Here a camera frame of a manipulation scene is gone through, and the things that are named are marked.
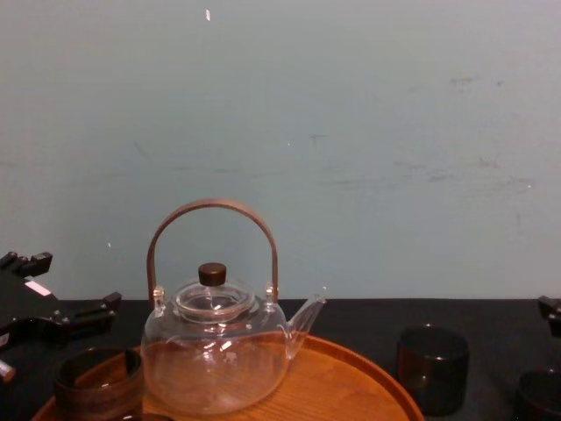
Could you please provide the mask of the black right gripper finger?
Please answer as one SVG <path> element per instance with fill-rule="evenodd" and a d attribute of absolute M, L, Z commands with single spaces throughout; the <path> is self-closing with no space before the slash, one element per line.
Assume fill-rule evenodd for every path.
<path fill-rule="evenodd" d="M 560 338 L 560 299 L 540 296 L 538 298 L 538 309 L 542 319 L 548 323 L 551 335 L 555 338 Z"/>

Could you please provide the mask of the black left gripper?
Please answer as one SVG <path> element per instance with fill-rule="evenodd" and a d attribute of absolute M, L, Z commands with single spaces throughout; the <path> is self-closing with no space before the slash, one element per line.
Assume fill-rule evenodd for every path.
<path fill-rule="evenodd" d="M 122 303 L 120 293 L 71 308 L 46 287 L 26 279 L 47 273 L 52 260 L 49 252 L 27 257 L 10 251 L 1 257 L 3 349 L 34 340 L 64 346 L 76 337 L 97 335 L 112 327 Z"/>

